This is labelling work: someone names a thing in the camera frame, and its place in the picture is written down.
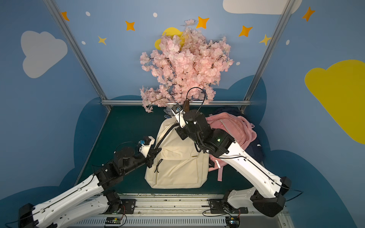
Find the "cream white bag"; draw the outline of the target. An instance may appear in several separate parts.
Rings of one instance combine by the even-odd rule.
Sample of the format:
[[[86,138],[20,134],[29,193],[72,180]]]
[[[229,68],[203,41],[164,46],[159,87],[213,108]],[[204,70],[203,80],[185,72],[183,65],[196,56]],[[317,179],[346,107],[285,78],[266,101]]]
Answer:
[[[157,141],[162,140],[161,151],[144,176],[153,189],[199,188],[207,181],[209,155],[197,152],[189,137],[182,140],[176,128],[171,129],[175,123],[172,118],[164,120],[157,134]]]

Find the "pink backpack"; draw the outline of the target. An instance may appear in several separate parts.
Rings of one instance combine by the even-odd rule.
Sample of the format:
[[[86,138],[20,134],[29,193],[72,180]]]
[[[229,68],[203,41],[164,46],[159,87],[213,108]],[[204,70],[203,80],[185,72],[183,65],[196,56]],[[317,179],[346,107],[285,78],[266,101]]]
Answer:
[[[243,116],[234,116],[227,112],[212,115],[206,118],[211,128],[222,129],[231,135],[243,150],[246,150],[251,142],[257,138],[256,132],[253,130],[254,125]],[[209,172],[218,170],[218,181],[222,181],[223,167],[227,165],[221,159],[210,157]]]

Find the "navy blue backpack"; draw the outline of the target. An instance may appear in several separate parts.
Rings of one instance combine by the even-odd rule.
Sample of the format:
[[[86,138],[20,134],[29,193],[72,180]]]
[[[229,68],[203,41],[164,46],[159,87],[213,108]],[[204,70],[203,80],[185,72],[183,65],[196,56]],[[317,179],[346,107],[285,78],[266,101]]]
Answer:
[[[220,114],[223,112],[227,112],[234,116],[243,116],[247,119],[245,114],[242,114],[241,111],[237,107],[220,107],[213,112],[213,115]],[[262,162],[264,159],[264,153],[262,151],[261,143],[258,137],[249,144],[247,149],[245,150],[252,158],[254,158],[257,162]]]

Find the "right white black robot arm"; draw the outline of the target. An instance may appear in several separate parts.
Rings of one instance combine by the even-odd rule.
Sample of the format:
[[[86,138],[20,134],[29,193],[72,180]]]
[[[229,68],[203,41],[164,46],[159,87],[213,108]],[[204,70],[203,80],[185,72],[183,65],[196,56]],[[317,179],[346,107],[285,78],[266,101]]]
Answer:
[[[232,190],[225,194],[222,199],[225,208],[238,209],[251,202],[257,211],[271,218],[284,209],[284,196],[291,187],[289,178],[271,173],[247,154],[233,136],[222,129],[211,128],[198,110],[185,112],[177,104],[172,112],[180,125],[181,139],[189,137],[197,151],[226,162],[253,185],[247,190]]]

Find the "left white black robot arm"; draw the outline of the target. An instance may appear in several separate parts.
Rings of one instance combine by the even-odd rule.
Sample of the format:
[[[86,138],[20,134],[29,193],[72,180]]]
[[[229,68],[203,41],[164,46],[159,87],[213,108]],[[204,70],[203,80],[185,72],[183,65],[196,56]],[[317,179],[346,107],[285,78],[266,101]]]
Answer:
[[[161,148],[142,145],[139,153],[132,147],[114,153],[113,159],[84,181],[44,203],[30,203],[19,209],[20,228],[61,228],[96,214],[124,212],[116,191],[125,176],[143,165],[152,167]]]

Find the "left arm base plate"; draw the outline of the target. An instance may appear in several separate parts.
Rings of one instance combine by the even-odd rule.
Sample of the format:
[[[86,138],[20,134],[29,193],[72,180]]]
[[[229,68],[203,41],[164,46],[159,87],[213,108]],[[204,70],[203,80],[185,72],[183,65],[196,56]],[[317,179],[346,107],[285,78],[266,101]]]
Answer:
[[[110,214],[134,214],[136,209],[136,199],[121,199],[115,203],[110,210]]]

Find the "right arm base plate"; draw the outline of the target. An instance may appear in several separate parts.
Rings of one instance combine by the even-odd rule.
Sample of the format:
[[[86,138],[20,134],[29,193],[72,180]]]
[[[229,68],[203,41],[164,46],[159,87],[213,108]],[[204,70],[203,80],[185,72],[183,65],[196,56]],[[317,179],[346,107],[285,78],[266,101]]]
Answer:
[[[211,214],[224,214],[224,213],[248,214],[249,213],[247,207],[241,207],[241,208],[236,209],[223,199],[208,199],[207,202],[210,207]]]

